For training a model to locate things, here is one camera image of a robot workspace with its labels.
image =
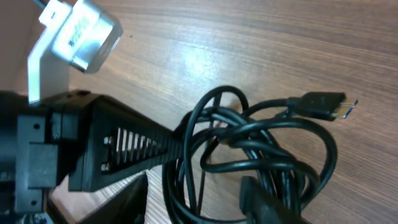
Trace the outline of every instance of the usb plug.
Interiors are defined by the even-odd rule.
[[[295,114],[327,121],[347,118],[358,103],[358,100],[348,101],[344,93],[331,92],[309,92],[295,100]]]

